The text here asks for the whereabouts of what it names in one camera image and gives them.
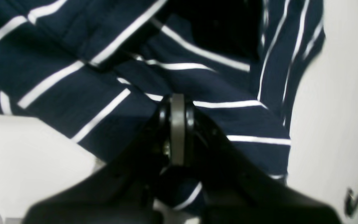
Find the white surface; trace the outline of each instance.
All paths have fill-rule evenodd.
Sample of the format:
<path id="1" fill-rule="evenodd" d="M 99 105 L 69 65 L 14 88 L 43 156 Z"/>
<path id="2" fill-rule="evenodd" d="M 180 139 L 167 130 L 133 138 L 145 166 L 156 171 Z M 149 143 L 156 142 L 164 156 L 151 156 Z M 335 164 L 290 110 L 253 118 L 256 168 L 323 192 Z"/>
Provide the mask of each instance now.
<path id="1" fill-rule="evenodd" d="M 358 0 L 325 0 L 327 40 L 294 105 L 290 187 L 343 216 L 347 187 L 358 193 Z M 36 119 L 0 116 L 0 213 L 27 208 L 87 177 L 94 157 Z M 358 213 L 353 220 L 358 223 Z"/>
<path id="2" fill-rule="evenodd" d="M 358 193 L 358 0 L 325 0 L 323 52 L 295 100 L 288 185 L 333 205 L 344 218 L 347 187 Z"/>

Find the striped shirt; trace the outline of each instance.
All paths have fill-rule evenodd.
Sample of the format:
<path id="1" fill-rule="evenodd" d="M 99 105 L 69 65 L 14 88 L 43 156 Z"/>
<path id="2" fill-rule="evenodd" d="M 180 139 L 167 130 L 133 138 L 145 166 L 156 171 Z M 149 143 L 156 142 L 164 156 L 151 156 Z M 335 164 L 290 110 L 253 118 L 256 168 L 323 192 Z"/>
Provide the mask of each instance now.
<path id="1" fill-rule="evenodd" d="M 284 179 L 297 86 L 324 43 L 322 0 L 264 0 L 259 60 L 198 46 L 167 1 L 0 0 L 0 114 L 37 117 L 110 161 L 163 95 L 184 93 Z M 190 207 L 202 185 L 187 186 L 165 202 Z"/>

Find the navy blue fabric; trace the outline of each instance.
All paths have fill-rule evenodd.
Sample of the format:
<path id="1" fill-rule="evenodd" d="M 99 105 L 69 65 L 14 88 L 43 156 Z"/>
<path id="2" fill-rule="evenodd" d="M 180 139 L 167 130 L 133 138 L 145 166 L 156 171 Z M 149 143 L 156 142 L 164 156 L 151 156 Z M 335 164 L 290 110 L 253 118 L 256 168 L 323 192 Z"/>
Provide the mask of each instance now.
<path id="1" fill-rule="evenodd" d="M 266 174 L 285 182 L 290 145 L 280 140 L 290 139 L 287 129 L 297 86 L 307 65 L 321 51 L 324 43 L 324 31 L 313 40 L 323 13 L 322 0 L 310 1 L 302 42 L 293 62 L 291 57 L 306 0 L 289 1 L 287 18 L 266 61 L 260 104 L 244 106 L 239 102 L 257 102 L 263 64 L 286 1 L 264 1 L 264 7 L 268 9 L 268 22 L 259 26 L 260 38 L 262 35 L 265 37 L 264 44 L 257 47 L 259 61 L 234 54 L 219 54 L 250 65 L 250 71 L 245 71 L 183 47 L 150 22 L 129 37 L 142 41 L 129 46 L 125 45 L 128 43 L 126 40 L 113 56 L 107 58 L 102 69 L 95 68 L 88 64 L 90 60 L 155 1 L 67 0 L 56 12 L 39 17 L 36 24 L 27 21 L 0 40 L 0 91 L 9 96 L 14 115 L 37 117 L 68 138 L 73 138 L 113 99 L 128 89 L 131 93 L 78 142 L 104 161 L 111 161 L 125 149 L 156 109 L 158 102 L 146 94 L 158 97 L 174 92 L 183 93 L 198 101 L 199 108 L 225 134 L 244 137 L 244 142 L 233 142 L 244 156 Z M 32 9 L 54 2 L 0 0 L 0 28 L 16 16 L 27 17 Z M 169 7 L 162 7 L 155 18 L 196 51 L 203 50 L 194 41 L 191 21 L 171 12 Z M 309 55 L 303 58 L 311 42 L 314 42 L 314 46 Z M 141 55 L 143 59 L 137 61 L 132 54 Z M 28 107 L 17 105 L 40 82 L 79 60 L 85 66 L 52 85 Z M 148 65 L 147 60 L 157 60 L 158 63 Z M 180 70 L 159 63 L 171 66 L 196 63 L 205 67 Z M 283 102 L 287 74 L 289 80 Z M 125 78 L 130 84 L 123 84 L 118 78 Z M 231 106 L 213 104 L 227 102 Z M 211 103 L 215 108 L 208 108 Z M 279 141 L 269 143 L 264 142 L 264 138 Z M 178 180 L 169 174 L 162 177 L 158 197 L 174 207 L 187 200 L 198 181 L 188 176 Z M 203 204 L 202 194 L 199 194 L 185 210 L 198 213 Z"/>

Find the clothing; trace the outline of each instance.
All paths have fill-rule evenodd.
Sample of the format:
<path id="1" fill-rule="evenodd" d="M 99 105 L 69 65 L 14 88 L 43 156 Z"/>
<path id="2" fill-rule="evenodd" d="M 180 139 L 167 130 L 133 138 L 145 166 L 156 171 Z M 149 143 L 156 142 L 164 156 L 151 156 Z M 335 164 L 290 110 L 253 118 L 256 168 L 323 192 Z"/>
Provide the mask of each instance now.
<path id="1" fill-rule="evenodd" d="M 297 85 L 324 42 L 322 0 L 263 1 L 256 56 L 199 47 L 167 2 L 0 0 L 0 113 L 37 117 L 110 161 L 163 95 L 184 93 L 284 179 Z M 164 202 L 180 205 L 197 186 Z"/>

